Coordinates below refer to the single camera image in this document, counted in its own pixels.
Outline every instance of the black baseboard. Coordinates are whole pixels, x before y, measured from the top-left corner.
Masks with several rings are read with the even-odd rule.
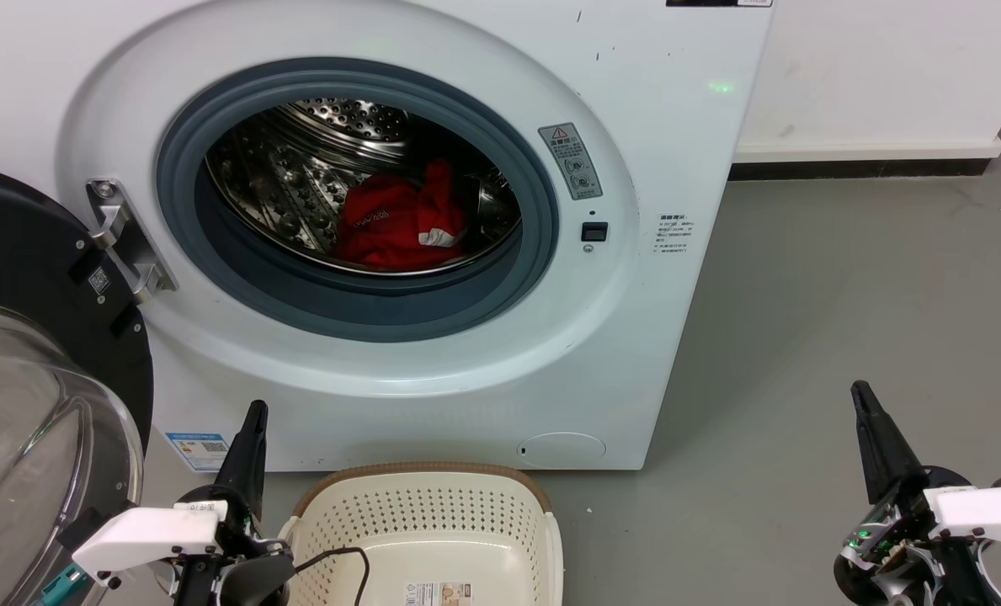
[[[962,160],[759,161],[732,164],[730,181],[878,179],[885,176],[980,176],[989,157]]]

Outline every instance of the green light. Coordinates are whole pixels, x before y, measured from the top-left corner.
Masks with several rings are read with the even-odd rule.
[[[736,89],[736,85],[731,82],[709,82],[706,87],[713,92],[721,93],[721,95],[728,95],[729,92]]]

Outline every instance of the washing machine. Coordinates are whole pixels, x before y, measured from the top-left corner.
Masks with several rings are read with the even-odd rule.
[[[0,311],[199,472],[638,469],[770,5],[0,1]]]

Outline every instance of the red clothing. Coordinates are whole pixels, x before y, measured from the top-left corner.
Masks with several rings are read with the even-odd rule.
[[[335,256],[385,271],[414,271],[462,254],[466,227],[451,199],[451,165],[432,160],[420,189],[402,176],[373,175],[347,192]]]

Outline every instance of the laundry basket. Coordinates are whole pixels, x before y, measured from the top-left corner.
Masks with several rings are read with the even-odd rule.
[[[561,606],[564,561],[546,493],[490,465],[373,465],[333,473],[301,498],[280,537],[295,565],[365,550],[362,606]],[[364,564],[332,556],[289,584],[289,606],[351,606]]]

